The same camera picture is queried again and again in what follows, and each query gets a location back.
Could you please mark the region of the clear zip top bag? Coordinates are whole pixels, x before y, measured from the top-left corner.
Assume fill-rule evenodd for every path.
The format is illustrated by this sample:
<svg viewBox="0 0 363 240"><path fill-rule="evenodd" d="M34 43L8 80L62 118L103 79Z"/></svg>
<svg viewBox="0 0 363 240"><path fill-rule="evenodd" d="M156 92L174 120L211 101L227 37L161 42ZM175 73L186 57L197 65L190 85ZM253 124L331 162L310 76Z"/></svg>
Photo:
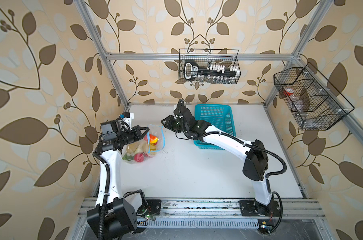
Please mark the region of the clear zip top bag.
<svg viewBox="0 0 363 240"><path fill-rule="evenodd" d="M149 132L144 136L144 138L142 140L138 141L138 142L140 142L142 144L142 148L143 148L142 153L145 154L145 160L155 157L155 155L157 153L159 153L160 151L163 150L163 148L165 147L165 143L166 143L165 134L164 134L164 127L156 126L156 125L148 125L148 128L150 129ZM152 134L154 136L157 136L159 141L158 141L158 143L156 145L157 150L147 153L147 152L144 152L144 145L149 145L148 138L147 138L148 134ZM134 161L134 156L127 155L126 148L124 150L124 154L123 154L122 159L123 159L123 161L126 161L128 163L137 163L137 162Z"/></svg>

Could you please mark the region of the red tomato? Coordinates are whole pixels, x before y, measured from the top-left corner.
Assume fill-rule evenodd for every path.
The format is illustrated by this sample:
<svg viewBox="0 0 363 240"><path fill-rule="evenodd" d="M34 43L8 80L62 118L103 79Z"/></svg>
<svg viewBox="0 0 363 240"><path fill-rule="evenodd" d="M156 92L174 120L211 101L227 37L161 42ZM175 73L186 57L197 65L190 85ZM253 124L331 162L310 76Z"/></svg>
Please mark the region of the red tomato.
<svg viewBox="0 0 363 240"><path fill-rule="evenodd" d="M145 154L144 153L137 153L134 155L134 161L137 163L141 163L145 160Z"/></svg>

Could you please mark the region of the red yellow mango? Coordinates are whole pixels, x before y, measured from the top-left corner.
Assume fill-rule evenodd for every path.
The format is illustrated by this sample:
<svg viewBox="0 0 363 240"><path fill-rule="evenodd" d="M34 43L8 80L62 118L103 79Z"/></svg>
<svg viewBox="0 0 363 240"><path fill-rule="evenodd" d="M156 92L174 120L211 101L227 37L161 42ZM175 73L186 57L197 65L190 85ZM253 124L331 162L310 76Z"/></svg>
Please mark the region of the red yellow mango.
<svg viewBox="0 0 363 240"><path fill-rule="evenodd" d="M152 134L148 134L147 138L148 138L148 143L150 145L156 146L157 143L158 143L158 141L159 141L158 137L157 136L154 136Z"/></svg>

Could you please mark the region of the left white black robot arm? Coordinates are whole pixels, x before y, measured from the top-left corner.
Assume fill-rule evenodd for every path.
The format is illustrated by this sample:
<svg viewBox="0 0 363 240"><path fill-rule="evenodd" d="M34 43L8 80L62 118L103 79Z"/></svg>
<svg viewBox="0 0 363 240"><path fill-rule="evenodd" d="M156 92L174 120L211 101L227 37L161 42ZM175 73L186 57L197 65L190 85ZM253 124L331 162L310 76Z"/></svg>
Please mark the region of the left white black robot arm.
<svg viewBox="0 0 363 240"><path fill-rule="evenodd" d="M138 210L147 200L142 190L125 198L121 163L124 146L142 140L148 127L131 127L131 120L118 118L101 124L99 142L92 155L101 164L99 193L95 207L87 211L87 222L99 240L112 240L137 229Z"/></svg>

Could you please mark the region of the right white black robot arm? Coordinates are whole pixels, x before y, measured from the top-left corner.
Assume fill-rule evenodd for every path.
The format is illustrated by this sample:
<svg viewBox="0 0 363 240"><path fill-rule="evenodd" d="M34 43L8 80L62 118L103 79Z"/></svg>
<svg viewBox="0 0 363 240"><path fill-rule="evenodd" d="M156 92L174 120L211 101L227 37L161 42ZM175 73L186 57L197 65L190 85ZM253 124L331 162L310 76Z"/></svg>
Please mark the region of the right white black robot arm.
<svg viewBox="0 0 363 240"><path fill-rule="evenodd" d="M242 172L252 181L255 209L259 212L265 211L266 214L271 212L273 195L277 193L270 190L269 177L282 175L287 170L287 165L280 156L266 150L259 140L242 140L217 128L211 122L196 119L183 99L174 106L174 114L161 120L161 123L176 134L184 134L186 140L215 145L242 160ZM268 156L277 159L282 164L282 169L268 173Z"/></svg>

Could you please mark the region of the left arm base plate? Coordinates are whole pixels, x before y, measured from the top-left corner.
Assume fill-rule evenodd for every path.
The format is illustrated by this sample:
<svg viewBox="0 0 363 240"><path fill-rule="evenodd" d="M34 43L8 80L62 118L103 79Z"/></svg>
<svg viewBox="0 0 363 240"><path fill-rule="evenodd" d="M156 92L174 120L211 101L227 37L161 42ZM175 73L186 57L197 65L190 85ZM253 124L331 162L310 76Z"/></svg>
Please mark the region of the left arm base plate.
<svg viewBox="0 0 363 240"><path fill-rule="evenodd" d="M134 207L139 217L152 218L161 212L162 201L160 199L149 199L145 202L139 195L132 195L126 197L125 200Z"/></svg>

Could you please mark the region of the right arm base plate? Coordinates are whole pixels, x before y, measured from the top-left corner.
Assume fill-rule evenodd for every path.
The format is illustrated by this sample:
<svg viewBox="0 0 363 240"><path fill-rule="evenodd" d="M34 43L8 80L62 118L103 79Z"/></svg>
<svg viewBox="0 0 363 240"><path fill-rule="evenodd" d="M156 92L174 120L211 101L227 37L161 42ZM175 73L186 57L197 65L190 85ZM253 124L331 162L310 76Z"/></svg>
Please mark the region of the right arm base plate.
<svg viewBox="0 0 363 240"><path fill-rule="evenodd" d="M282 207L274 199L268 205L263 205L256 200L241 200L238 202L243 217L279 217Z"/></svg>

